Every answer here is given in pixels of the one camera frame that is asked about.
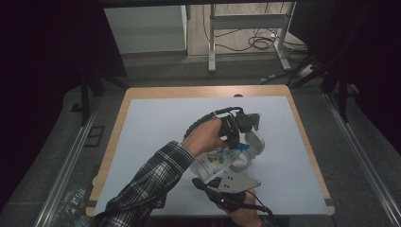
plaid shirt sleeve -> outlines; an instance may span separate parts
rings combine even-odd
[[[145,204],[129,211],[103,218],[97,226],[144,226],[151,211],[162,208],[166,194],[194,162],[195,156],[176,141],[158,150],[136,173],[117,197],[106,205],[107,210],[136,204]]]

hand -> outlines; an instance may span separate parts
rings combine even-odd
[[[192,130],[181,144],[195,156],[217,148],[226,148],[227,144],[218,137],[221,124],[220,118],[216,116],[207,120]]]
[[[256,204],[256,198],[249,192],[246,192],[244,203],[247,204]],[[262,226],[262,220],[257,215],[256,210],[250,209],[238,209],[232,213],[228,212],[226,209],[218,205],[218,208],[225,211],[228,216],[235,222],[235,224],[242,227],[260,227]]]

desk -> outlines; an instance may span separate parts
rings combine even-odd
[[[266,85],[266,86],[204,86],[204,87],[164,87],[164,88],[131,88],[127,91],[120,112],[116,119],[112,136],[106,153],[103,158],[100,170],[95,180],[95,186],[90,196],[90,201],[97,201],[100,197],[101,190],[106,182],[109,169],[111,168],[112,160],[117,149],[119,136],[121,135],[124,122],[127,117],[128,109],[132,99],[148,99],[148,98],[195,98],[195,97],[232,97],[236,94],[244,96],[285,96],[288,100],[289,107],[293,113],[296,125],[301,134],[305,145],[306,153],[313,167],[313,171],[319,182],[319,187],[322,191],[323,198],[330,201],[330,195],[327,191],[323,180],[319,165],[315,159],[312,147],[307,139],[304,126],[301,118],[298,115],[292,96],[289,89],[285,85]],[[91,216],[95,211],[94,206],[87,207],[86,212]],[[334,206],[327,205],[327,215],[334,214]]]

white paper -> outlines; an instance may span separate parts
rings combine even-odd
[[[95,214],[118,195],[155,151],[181,142],[190,125],[206,114],[238,106],[261,114],[264,151],[242,172],[262,182],[257,197],[275,215],[326,215],[327,208],[298,126],[285,96],[134,99],[129,106],[107,181]],[[192,184],[188,168],[153,216],[226,216]]]

wall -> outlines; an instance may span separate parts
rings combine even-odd
[[[184,6],[105,9],[120,54],[186,49]]]

